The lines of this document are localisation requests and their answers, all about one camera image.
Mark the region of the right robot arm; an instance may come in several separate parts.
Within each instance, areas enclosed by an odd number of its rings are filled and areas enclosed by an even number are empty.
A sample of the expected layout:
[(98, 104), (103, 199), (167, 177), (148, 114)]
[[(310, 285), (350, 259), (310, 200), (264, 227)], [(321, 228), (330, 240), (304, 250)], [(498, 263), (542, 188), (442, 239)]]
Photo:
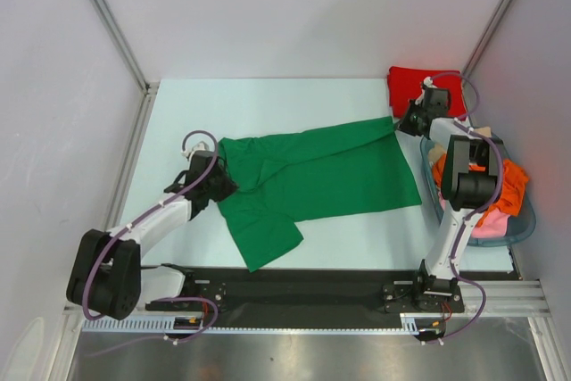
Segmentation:
[(491, 138), (448, 116), (449, 90), (431, 83), (421, 88), (421, 96), (410, 102), (396, 129), (446, 148), (441, 180), (444, 215), (410, 292), (420, 310), (437, 311), (459, 296), (460, 261), (476, 224), (501, 195), (503, 160)]

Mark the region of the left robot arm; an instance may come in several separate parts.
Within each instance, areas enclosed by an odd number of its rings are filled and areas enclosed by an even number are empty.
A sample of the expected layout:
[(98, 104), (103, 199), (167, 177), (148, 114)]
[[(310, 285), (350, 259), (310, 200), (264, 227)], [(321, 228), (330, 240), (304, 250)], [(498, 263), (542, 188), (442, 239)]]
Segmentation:
[(237, 190), (225, 162), (211, 151), (189, 156), (189, 167), (164, 189), (160, 201), (137, 218), (110, 230), (88, 230), (81, 238), (66, 297), (90, 320), (125, 319), (151, 302), (184, 310), (197, 298), (186, 269), (173, 264), (144, 269), (142, 259), (162, 239)]

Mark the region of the green t-shirt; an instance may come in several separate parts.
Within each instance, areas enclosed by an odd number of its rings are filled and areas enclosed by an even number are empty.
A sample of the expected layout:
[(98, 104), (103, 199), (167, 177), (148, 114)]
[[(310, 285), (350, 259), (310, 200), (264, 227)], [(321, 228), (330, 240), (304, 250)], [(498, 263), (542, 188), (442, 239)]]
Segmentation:
[(389, 117), (293, 134), (219, 141), (237, 190), (219, 203), (246, 267), (256, 271), (303, 240), (297, 223), (419, 206)]

